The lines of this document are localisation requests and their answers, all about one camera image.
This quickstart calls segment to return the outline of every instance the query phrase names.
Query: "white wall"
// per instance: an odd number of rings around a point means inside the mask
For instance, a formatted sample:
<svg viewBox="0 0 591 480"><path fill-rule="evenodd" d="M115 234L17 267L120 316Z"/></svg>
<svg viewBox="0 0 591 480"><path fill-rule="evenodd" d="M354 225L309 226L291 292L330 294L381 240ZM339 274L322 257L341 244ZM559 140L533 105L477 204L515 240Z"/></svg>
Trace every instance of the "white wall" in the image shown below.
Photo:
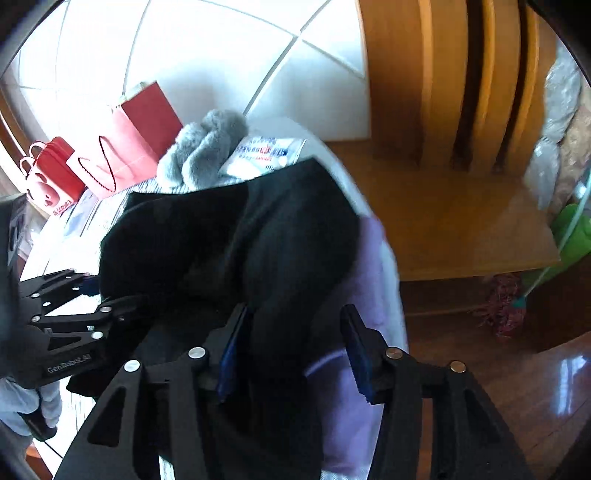
<svg viewBox="0 0 591 480"><path fill-rule="evenodd" d="M32 137L75 147L143 80L184 123L232 108L366 138L365 72L355 0L69 0L2 80Z"/></svg>

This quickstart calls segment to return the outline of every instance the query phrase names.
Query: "black cloth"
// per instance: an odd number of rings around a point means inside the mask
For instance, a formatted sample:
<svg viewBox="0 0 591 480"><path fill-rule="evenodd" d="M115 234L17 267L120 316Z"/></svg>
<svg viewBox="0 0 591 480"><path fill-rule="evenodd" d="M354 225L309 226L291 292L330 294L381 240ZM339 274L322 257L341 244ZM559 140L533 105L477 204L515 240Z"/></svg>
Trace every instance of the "black cloth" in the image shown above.
<svg viewBox="0 0 591 480"><path fill-rule="evenodd" d="M310 337L310 322L351 269L358 235L359 219L348 200L309 159L227 187L131 194L103 240L103 298L167 299L133 354L147 365L201 345L236 303L253 311L245 352L249 431L222 434L229 423L219 419L226 416L211 415L229 479L277 478L277 471L253 473L270 462L257 453L262 451L277 456L285 478L318 478L322 431L303 377L307 349L319 341ZM121 350L116 362L73 378L69 389L99 395L125 361Z"/></svg>

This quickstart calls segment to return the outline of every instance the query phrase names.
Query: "red gift bag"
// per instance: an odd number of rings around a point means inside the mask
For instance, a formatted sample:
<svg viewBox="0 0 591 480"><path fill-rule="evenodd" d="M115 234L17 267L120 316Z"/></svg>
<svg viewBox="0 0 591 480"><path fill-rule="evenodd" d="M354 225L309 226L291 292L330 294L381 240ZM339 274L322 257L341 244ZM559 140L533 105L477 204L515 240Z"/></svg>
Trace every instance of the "red gift bag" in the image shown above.
<svg viewBox="0 0 591 480"><path fill-rule="evenodd" d="M37 157L33 156L35 147L41 149ZM61 214L80 199L85 189L84 183L66 164L73 152L68 142L55 137L48 144L33 143L29 156L20 162L27 176L27 195L47 213Z"/></svg>
<svg viewBox="0 0 591 480"><path fill-rule="evenodd" d="M67 161L101 199L154 177L183 127L157 83L117 107L111 120L96 142Z"/></svg>

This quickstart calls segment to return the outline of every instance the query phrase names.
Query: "gray plush item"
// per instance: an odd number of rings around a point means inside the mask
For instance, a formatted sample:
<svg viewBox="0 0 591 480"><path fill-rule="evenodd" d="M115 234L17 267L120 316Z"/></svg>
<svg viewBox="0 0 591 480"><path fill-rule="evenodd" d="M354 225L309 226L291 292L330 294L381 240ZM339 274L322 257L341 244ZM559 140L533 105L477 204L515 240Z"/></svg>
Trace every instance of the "gray plush item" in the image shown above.
<svg viewBox="0 0 591 480"><path fill-rule="evenodd" d="M183 127L158 163L156 179L165 188L185 185L202 190L217 182L217 172L248 134L246 119L232 110L212 110L201 124Z"/></svg>

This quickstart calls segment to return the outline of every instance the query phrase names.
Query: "lavender cloth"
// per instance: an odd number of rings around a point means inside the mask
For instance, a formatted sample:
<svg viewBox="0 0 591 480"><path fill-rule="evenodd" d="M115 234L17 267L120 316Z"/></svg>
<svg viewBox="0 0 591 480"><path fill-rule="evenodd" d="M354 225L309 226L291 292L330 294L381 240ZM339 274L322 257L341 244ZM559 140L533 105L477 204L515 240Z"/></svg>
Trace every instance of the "lavender cloth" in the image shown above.
<svg viewBox="0 0 591 480"><path fill-rule="evenodd" d="M310 359L305 375L322 420L323 470L348 477L367 476L383 406L370 405L357 390L339 330L341 307L354 304L367 327L379 330L389 345L408 350L395 263L384 261L384 246L391 259L379 220L361 217L358 253L351 272L312 321L315 330L311 338L318 340L317 345L312 342L310 351L318 355Z"/></svg>

